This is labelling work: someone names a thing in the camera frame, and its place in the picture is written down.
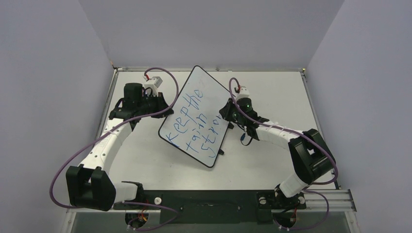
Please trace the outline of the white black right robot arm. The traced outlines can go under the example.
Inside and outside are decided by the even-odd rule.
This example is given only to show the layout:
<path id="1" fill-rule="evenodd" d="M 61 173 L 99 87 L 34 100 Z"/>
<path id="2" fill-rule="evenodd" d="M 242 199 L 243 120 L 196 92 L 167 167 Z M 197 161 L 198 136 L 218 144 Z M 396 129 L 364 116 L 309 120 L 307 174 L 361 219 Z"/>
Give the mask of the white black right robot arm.
<path id="1" fill-rule="evenodd" d="M 275 188 L 274 201 L 280 207 L 287 207 L 294 196 L 336 169 L 330 149 L 315 129 L 297 131 L 277 125 L 259 116 L 250 98 L 241 98 L 236 103 L 229 99 L 219 113 L 252 139 L 270 142 L 290 153 L 294 172 Z"/>

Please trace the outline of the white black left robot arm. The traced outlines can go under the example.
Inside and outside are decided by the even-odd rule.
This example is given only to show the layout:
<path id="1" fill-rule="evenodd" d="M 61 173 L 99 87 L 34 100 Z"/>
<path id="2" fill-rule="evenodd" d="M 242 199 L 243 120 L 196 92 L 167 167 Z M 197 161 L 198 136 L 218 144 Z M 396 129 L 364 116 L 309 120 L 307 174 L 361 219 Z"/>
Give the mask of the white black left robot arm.
<path id="1" fill-rule="evenodd" d="M 142 184 L 130 181 L 113 183 L 109 170 L 123 142 L 139 123 L 139 116 L 164 118 L 173 114 L 163 94 L 158 91 L 159 86 L 152 81 L 124 86 L 123 98 L 110 112 L 102 140 L 93 145 L 90 155 L 78 166 L 70 166 L 66 171 L 72 206 L 108 211 L 122 201 L 134 209 L 144 205 Z"/>

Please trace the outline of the black framed whiteboard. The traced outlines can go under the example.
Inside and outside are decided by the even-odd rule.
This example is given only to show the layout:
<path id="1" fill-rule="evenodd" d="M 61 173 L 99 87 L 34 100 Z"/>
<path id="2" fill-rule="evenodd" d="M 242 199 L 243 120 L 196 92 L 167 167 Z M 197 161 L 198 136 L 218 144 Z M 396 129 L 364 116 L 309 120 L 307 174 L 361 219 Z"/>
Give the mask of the black framed whiteboard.
<path id="1" fill-rule="evenodd" d="M 174 113 L 161 124 L 159 137 L 212 168 L 228 129 L 229 123 L 219 111 L 229 97 L 226 87 L 195 66 L 173 105 Z"/>

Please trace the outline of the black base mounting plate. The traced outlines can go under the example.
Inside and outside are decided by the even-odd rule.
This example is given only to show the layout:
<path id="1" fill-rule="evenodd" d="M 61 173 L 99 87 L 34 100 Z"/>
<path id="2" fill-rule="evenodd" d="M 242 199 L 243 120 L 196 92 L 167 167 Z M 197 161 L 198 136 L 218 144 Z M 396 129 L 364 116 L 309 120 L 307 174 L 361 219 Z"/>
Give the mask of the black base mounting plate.
<path id="1" fill-rule="evenodd" d="M 175 223 L 229 224 L 256 222 L 271 224 L 275 217 L 289 218 L 292 212 L 306 209 L 304 195 L 278 201 L 273 190 L 146 190 L 130 204 L 116 203 L 115 210 L 138 210 L 155 198 L 161 205 L 179 212 Z"/>

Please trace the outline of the aluminium front frame rail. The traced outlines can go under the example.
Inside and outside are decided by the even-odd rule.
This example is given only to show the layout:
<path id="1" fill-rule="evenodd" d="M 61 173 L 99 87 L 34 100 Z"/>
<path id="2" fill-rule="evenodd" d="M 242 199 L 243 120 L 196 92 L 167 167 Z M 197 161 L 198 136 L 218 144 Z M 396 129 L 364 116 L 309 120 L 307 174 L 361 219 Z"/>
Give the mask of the aluminium front frame rail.
<path id="1" fill-rule="evenodd" d="M 112 212 L 137 212 L 144 209 L 159 210 L 155 198 L 160 198 L 160 204 L 175 210 L 185 210 L 190 206 L 201 208 L 228 207 L 237 211 L 250 208 L 252 210 L 280 211 L 283 208 L 276 203 L 273 190 L 149 190 L 144 192 L 143 201 L 148 201 L 150 207 L 131 202 L 116 203 Z M 301 195 L 305 202 L 299 210 L 321 212 L 354 212 L 356 207 L 350 190 L 305 190 Z"/>

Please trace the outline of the blue marker cap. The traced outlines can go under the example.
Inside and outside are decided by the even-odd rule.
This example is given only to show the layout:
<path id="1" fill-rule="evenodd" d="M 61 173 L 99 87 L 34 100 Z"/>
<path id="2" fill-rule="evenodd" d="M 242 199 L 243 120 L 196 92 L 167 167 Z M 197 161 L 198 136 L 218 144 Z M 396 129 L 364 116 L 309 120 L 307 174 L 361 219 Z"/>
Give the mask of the blue marker cap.
<path id="1" fill-rule="evenodd" d="M 243 141 L 245 139 L 246 134 L 244 133 L 241 137 L 240 140 Z"/>

